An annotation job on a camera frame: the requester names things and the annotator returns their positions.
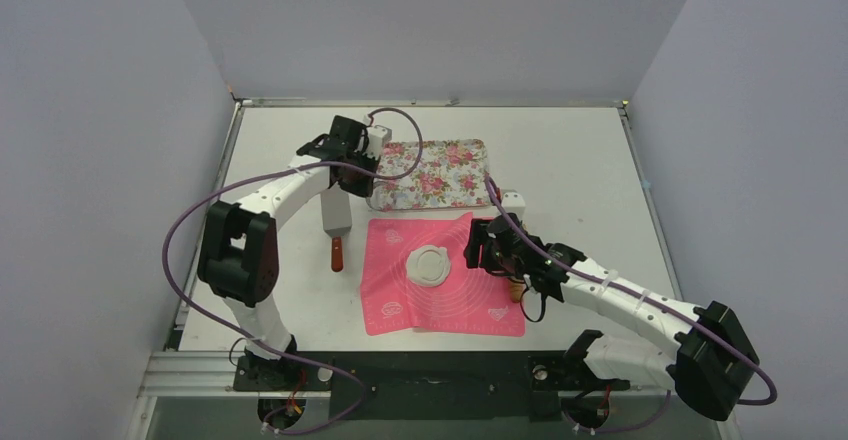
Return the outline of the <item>white dough lump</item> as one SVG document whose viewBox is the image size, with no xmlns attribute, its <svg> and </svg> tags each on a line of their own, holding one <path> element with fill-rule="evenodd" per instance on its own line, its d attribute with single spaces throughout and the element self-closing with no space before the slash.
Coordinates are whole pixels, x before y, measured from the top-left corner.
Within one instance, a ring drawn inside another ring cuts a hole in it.
<svg viewBox="0 0 848 440">
<path fill-rule="evenodd" d="M 442 285 L 451 271 L 446 247 L 423 245 L 409 253 L 405 263 L 406 277 L 422 288 Z"/>
</svg>

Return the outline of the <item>pink silicone baking mat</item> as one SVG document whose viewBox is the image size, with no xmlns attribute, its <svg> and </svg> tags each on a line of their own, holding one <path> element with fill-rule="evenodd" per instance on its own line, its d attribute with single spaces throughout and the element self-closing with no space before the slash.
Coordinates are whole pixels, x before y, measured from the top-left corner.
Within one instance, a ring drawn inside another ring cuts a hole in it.
<svg viewBox="0 0 848 440">
<path fill-rule="evenodd" d="M 471 213 L 451 219 L 377 218 L 368 224 L 360 286 L 365 331 L 370 336 L 406 329 L 522 337 L 525 319 L 510 300 L 508 281 L 468 269 L 463 256 Z M 410 252 L 446 247 L 451 271 L 435 288 L 406 277 Z"/>
</svg>

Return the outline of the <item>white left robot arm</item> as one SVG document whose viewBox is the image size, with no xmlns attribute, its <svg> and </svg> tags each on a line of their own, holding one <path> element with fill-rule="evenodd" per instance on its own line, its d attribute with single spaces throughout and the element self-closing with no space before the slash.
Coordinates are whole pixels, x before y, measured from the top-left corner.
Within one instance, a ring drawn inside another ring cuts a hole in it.
<svg viewBox="0 0 848 440">
<path fill-rule="evenodd" d="M 373 175 L 392 133 L 335 116 L 330 130 L 296 150 L 287 174 L 207 211 L 198 277 L 222 298 L 246 331 L 248 352 L 263 359 L 259 376 L 272 389 L 298 376 L 294 337 L 273 298 L 280 266 L 278 232 L 312 198 L 321 202 L 322 226 L 333 239 L 352 228 L 351 197 L 368 198 Z"/>
</svg>

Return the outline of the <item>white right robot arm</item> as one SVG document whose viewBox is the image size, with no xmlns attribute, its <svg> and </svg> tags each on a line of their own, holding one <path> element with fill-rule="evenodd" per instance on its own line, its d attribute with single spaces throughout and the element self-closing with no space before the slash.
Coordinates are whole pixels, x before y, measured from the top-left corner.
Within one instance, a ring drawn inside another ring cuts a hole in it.
<svg viewBox="0 0 848 440">
<path fill-rule="evenodd" d="M 736 313 L 713 301 L 702 307 L 675 300 L 620 277 L 585 253 L 528 234 L 515 214 L 474 219 L 466 265 L 520 281 L 543 300 L 590 310 L 638 335 L 603 333 L 574 343 L 564 360 L 578 387 L 626 380 L 670 390 L 696 413 L 725 421 L 760 364 Z"/>
</svg>

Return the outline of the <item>wooden rolling pin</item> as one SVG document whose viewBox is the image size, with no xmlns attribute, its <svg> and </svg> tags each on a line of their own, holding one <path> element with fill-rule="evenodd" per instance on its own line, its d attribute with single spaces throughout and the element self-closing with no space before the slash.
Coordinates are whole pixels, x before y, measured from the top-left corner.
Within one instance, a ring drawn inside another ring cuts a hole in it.
<svg viewBox="0 0 848 440">
<path fill-rule="evenodd" d="M 525 293 L 526 285 L 523 281 L 508 279 L 509 297 L 513 303 L 520 303 Z"/>
</svg>

